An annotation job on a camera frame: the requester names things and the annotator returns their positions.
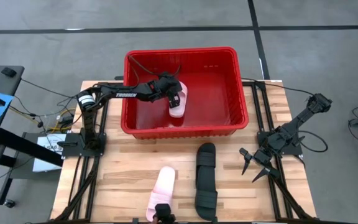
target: red basket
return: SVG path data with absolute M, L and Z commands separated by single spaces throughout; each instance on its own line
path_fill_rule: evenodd
M 248 124 L 248 113 L 236 51 L 231 47 L 134 50 L 127 54 L 124 84 L 136 85 L 158 77 L 128 59 L 134 57 L 151 72 L 175 73 L 188 88 L 185 114 L 169 115 L 166 98 L 154 103 L 123 99 L 121 128 L 137 139 L 226 136 Z

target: wooden workbench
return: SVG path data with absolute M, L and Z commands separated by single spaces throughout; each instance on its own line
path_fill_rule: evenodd
M 84 81 L 81 89 L 91 87 L 97 81 Z M 216 188 L 218 191 L 217 217 L 220 222 L 273 221 L 274 214 L 270 198 L 267 177 L 251 183 L 260 171 L 260 167 L 251 163 L 247 172 L 241 175 L 244 165 L 239 154 L 241 147 L 254 153 L 258 148 L 256 133 L 259 130 L 255 106 L 250 87 L 244 87 L 249 124 L 245 129 L 237 130 L 232 136 L 213 138 L 136 140 L 121 129 L 122 100 L 113 99 L 108 108 L 106 134 L 108 143 L 105 154 L 100 160 L 98 180 L 91 216 L 92 222 L 131 222 L 139 217 L 146 222 L 145 213 L 150 192 L 163 166 L 176 170 L 175 190 L 172 200 L 172 212 L 177 221 L 204 221 L 196 213 L 195 168 L 196 151 L 204 142 L 216 145 Z M 291 120 L 290 109 L 283 88 L 267 86 L 267 94 L 275 127 Z M 259 93 L 264 126 L 265 119 L 262 94 Z M 82 126 L 77 122 L 73 131 Z M 315 216 L 313 201 L 309 190 L 303 164 L 293 156 L 284 156 L 283 168 L 289 191 L 307 213 Z M 68 203 L 68 197 L 75 171 L 77 158 L 66 159 L 55 197 L 51 218 L 61 214 Z M 78 169 L 78 186 L 81 164 Z M 277 189 L 281 214 L 285 217 L 282 195 Z M 81 204 L 80 218 L 85 215 L 88 193 Z

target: black sandal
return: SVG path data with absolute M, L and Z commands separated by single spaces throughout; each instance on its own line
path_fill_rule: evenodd
M 212 143 L 200 146 L 196 160 L 196 211 L 205 220 L 216 219 L 218 193 L 215 187 L 216 150 Z

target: pink sandal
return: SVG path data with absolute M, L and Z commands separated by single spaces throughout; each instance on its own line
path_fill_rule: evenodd
M 187 100 L 187 87 L 183 82 L 180 82 L 181 91 L 178 93 L 180 104 L 177 107 L 169 108 L 169 115 L 172 118 L 181 118 L 185 114 L 186 100 Z
M 171 207 L 173 185 L 175 183 L 175 170 L 172 167 L 165 166 L 160 170 L 157 182 L 154 185 L 147 206 L 146 218 L 149 222 L 153 221 L 155 215 L 155 206 L 160 203 L 169 204 Z

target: concrete floor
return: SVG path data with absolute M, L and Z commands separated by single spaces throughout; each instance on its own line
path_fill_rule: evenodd
M 254 2 L 260 26 L 358 25 L 358 1 Z M 245 0 L 230 0 L 230 4 L 218 0 L 0 0 L 0 29 L 251 24 Z M 358 141 L 347 130 L 350 111 L 358 106 L 358 30 L 262 31 L 261 36 L 271 79 L 333 100 L 330 112 L 303 127 L 329 144 L 324 154 L 304 150 L 306 172 L 321 219 L 358 223 Z M 0 34 L 0 65 L 23 65 L 26 80 L 74 95 L 83 80 L 122 75 L 124 55 L 130 50 L 222 45 L 237 50 L 243 77 L 262 78 L 252 31 Z M 16 95 L 30 111 L 40 114 L 58 111 L 55 104 L 62 100 L 26 83 L 20 84 Z M 287 91 L 287 97 L 296 115 L 308 96 Z M 16 100 L 13 105 L 19 107 Z M 14 113 L 7 114 L 2 126 L 16 134 L 41 131 Z M 320 146 L 309 136 L 306 143 Z M 0 175 L 5 172 L 0 167 Z M 15 180 L 8 198 L 16 200 L 17 206 L 0 207 L 0 223 L 44 222 L 57 183 L 58 175 L 55 181 Z

